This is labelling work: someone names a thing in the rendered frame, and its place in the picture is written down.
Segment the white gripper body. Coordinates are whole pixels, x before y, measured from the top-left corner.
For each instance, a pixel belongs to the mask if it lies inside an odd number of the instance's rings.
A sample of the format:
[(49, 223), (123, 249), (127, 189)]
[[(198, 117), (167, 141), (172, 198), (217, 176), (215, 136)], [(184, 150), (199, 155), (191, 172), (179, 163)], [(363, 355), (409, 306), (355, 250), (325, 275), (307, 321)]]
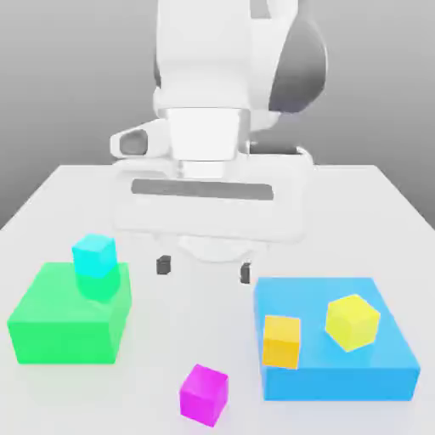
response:
[(223, 239), (292, 242), (305, 232), (305, 193), (314, 163), (307, 152), (243, 155), (224, 179), (182, 179), (164, 158), (113, 165), (118, 229)]

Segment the small green cube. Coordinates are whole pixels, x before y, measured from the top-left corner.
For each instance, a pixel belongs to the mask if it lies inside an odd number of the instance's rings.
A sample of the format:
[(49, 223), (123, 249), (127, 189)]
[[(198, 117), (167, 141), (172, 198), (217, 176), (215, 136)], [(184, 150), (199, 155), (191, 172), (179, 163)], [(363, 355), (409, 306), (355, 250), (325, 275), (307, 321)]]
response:
[(76, 285), (80, 293), (89, 300), (108, 302), (119, 290), (121, 274), (118, 265), (102, 277), (75, 273)]

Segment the small cyan cube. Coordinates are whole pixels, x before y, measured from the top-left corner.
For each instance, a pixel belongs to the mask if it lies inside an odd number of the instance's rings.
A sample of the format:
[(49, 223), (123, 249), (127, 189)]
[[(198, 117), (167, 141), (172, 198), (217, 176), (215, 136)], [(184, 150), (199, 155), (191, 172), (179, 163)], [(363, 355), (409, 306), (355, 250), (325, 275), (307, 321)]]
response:
[(87, 234), (72, 248), (75, 271), (92, 278), (105, 277), (116, 265), (115, 239), (101, 234)]

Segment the small orange cube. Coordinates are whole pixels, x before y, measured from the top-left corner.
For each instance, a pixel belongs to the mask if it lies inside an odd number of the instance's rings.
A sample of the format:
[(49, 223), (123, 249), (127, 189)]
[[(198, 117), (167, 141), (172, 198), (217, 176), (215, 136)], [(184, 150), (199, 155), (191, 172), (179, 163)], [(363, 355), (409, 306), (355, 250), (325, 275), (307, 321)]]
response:
[(263, 328), (263, 365), (296, 370), (301, 349), (299, 318), (266, 315)]

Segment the small yellow cube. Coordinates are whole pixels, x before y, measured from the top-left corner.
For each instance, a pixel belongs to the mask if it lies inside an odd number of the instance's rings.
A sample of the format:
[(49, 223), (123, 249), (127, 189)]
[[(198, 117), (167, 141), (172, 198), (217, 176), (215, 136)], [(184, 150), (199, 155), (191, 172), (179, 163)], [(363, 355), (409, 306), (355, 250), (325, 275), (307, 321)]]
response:
[(381, 313), (360, 295), (328, 303), (325, 332), (347, 353), (375, 342)]

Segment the small magenta cube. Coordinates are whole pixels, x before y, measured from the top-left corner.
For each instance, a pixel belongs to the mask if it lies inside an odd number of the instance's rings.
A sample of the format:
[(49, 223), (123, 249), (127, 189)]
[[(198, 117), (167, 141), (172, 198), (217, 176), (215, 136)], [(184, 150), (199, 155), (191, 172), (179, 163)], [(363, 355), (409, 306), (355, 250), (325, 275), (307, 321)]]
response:
[(214, 427), (229, 398), (229, 376), (196, 364), (179, 389), (181, 415)]

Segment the large green box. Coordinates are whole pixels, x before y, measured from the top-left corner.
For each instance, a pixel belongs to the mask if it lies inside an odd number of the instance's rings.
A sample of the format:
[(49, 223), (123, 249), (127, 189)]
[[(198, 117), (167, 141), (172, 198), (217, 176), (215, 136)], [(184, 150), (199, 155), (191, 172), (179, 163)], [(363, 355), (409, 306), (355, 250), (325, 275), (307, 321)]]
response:
[(113, 364), (132, 306), (129, 269), (108, 302), (84, 297), (73, 263), (45, 263), (7, 325), (21, 364)]

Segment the large blue box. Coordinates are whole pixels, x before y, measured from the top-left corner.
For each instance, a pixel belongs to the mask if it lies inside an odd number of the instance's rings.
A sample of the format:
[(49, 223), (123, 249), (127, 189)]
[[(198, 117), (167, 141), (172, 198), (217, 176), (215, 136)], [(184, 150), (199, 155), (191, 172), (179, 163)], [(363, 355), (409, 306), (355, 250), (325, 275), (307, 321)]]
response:
[[(327, 305), (358, 294), (381, 315), (374, 343), (345, 352), (325, 332)], [(406, 401), (421, 368), (373, 279), (367, 277), (261, 277), (253, 293), (257, 340), (268, 315), (299, 318), (297, 369), (262, 365), (263, 397), (271, 401)]]

